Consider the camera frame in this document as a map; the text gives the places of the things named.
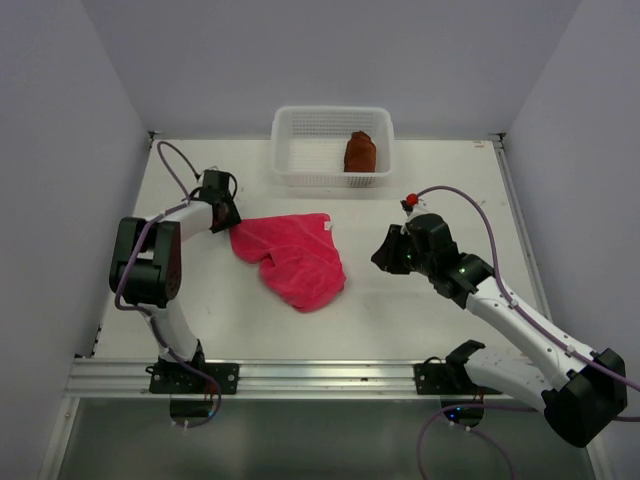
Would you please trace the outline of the pink towel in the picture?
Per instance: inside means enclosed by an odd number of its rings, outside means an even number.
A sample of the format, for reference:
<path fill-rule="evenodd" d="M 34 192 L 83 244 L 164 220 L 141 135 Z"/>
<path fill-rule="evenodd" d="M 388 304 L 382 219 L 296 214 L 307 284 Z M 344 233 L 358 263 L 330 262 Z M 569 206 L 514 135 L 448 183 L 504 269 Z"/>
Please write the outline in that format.
<path fill-rule="evenodd" d="M 327 306 L 345 287 L 327 213 L 245 219 L 230 240 L 236 256 L 256 265 L 264 284 L 301 313 Z"/>

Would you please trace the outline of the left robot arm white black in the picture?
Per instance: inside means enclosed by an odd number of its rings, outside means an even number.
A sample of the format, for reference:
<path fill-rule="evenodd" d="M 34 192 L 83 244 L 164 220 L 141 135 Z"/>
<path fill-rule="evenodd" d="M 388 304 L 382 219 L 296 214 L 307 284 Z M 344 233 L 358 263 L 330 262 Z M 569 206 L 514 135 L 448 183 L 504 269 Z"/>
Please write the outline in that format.
<path fill-rule="evenodd" d="M 126 217 L 117 230 L 109 273 L 114 305 L 141 314 L 158 346 L 159 364 L 176 364 L 172 379 L 189 393 L 205 386 L 208 369 L 178 299 L 182 246 L 205 231 L 216 234 L 241 223 L 237 190 L 232 173 L 207 169 L 178 205 L 154 217 Z"/>

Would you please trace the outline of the brown towel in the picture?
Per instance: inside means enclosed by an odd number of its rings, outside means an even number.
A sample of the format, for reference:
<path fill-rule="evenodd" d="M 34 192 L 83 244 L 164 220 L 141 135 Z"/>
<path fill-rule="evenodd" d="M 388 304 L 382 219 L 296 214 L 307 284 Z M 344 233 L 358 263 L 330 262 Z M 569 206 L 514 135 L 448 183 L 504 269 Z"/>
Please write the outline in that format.
<path fill-rule="evenodd" d="M 363 131 L 353 132 L 344 154 L 344 171 L 372 173 L 376 170 L 377 149 L 371 137 Z"/>

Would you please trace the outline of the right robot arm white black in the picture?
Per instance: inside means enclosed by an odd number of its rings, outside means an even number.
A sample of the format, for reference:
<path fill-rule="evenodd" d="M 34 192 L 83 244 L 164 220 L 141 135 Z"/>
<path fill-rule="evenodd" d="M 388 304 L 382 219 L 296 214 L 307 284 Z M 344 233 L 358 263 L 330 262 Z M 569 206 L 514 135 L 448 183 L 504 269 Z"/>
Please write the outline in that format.
<path fill-rule="evenodd" d="M 502 291 L 493 267 L 459 251 L 439 215 L 420 214 L 390 225 L 371 260 L 389 274 L 426 276 L 439 295 L 484 320 L 524 355 L 515 359 L 468 340 L 441 365 L 416 365 L 417 376 L 461 393 L 476 386 L 509 395 L 542 413 L 560 438 L 579 448 L 626 408 L 623 359 L 611 349 L 596 352 L 512 291 Z"/>

